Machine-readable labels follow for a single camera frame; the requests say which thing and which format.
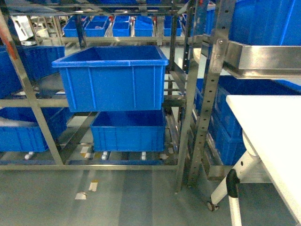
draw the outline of paper scrap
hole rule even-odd
[[[98,180],[92,180],[90,183],[89,191],[96,192],[97,185],[98,185]]]
[[[89,147],[82,147],[80,153],[87,153],[89,150]]]
[[[160,154],[160,159],[166,160],[168,156],[166,154]]]
[[[174,153],[174,149],[172,147],[168,148],[168,153],[173,154]]]
[[[95,153],[86,153],[85,154],[85,159],[90,159],[90,158],[94,158]]]
[[[78,192],[75,196],[75,200],[86,200],[87,199],[87,193],[85,192]]]

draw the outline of white label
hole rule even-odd
[[[174,153],[174,149],[173,149],[172,147],[170,147],[170,148],[168,149],[168,153],[173,154],[173,153]]]
[[[75,200],[86,200],[87,199],[87,193],[85,192],[78,192],[75,196]]]
[[[89,187],[90,192],[96,192],[98,182],[92,182]]]
[[[80,153],[87,153],[89,150],[89,147],[82,147]]]
[[[94,158],[95,153],[86,153],[85,158],[86,159],[90,159],[90,158]]]

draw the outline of red object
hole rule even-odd
[[[14,60],[16,60],[17,56],[14,52],[14,48],[12,47],[11,43],[8,41],[6,35],[4,34],[4,31],[1,28],[0,28],[0,38],[4,42],[4,44],[6,45],[6,48],[8,49],[8,52],[11,54],[12,58]]]

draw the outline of white table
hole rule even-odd
[[[262,161],[291,214],[301,222],[301,96],[227,96],[243,128],[245,154],[235,164],[242,179]],[[227,195],[226,178],[211,195],[216,209]],[[238,197],[230,197],[232,225],[241,225]]]

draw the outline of white tabletop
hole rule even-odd
[[[227,96],[227,103],[301,222],[301,96]]]

